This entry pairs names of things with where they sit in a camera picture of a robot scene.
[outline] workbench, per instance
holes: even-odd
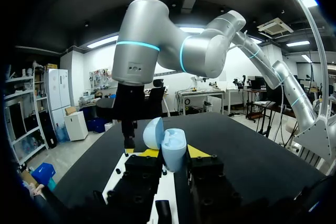
[[[185,99],[190,97],[217,97],[222,100],[221,112],[224,114],[224,90],[197,90],[197,91],[181,91],[178,92],[178,98],[182,99],[182,111],[185,115]]]
[[[135,130],[135,152],[143,152],[142,133],[150,120],[139,120]],[[247,204],[265,197],[273,204],[285,196],[294,197],[304,186],[324,178],[298,156],[226,115],[209,112],[163,118],[165,129],[181,128],[188,144],[216,154],[224,172]],[[94,190],[103,191],[124,152],[121,124],[104,133],[57,184],[54,194],[67,207],[81,205]],[[174,174],[178,218],[190,223],[192,204],[185,170]]]

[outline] storage box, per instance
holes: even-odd
[[[21,173],[21,178],[22,178],[22,180],[24,180],[25,182],[27,182],[29,185],[30,185],[30,183],[33,183],[35,187],[38,187],[38,182],[26,170],[24,170]]]
[[[33,171],[32,176],[40,184],[48,186],[48,183],[54,174],[55,169],[52,164],[42,163],[35,171]]]
[[[46,64],[46,69],[57,69],[57,65],[56,64]]]
[[[76,112],[76,108],[75,107],[67,107],[65,108],[65,115],[71,115],[72,113]]]

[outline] blue bin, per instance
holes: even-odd
[[[48,186],[50,179],[55,174],[53,165],[42,163],[35,171],[32,172],[32,177],[39,183]]]
[[[94,118],[92,120],[87,121],[87,128],[88,131],[95,131],[98,133],[105,131],[105,124],[109,121],[103,119],[103,118]]]

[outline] computer monitor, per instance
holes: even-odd
[[[251,89],[260,90],[261,86],[265,86],[265,80],[262,76],[254,76],[254,80],[251,80]]]
[[[266,85],[267,100],[275,102],[277,105],[281,105],[281,96],[282,96],[281,86],[277,87],[276,89],[271,89],[269,85],[267,85],[267,83],[265,83],[265,85]],[[283,95],[283,103],[285,105],[290,106],[285,93]]]

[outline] light blue plastic part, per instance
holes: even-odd
[[[164,139],[162,118],[150,121],[142,134],[145,145],[154,150],[159,150]]]
[[[183,164],[183,156],[187,148],[184,131],[181,129],[165,130],[161,148],[167,169],[171,172],[180,170]]]

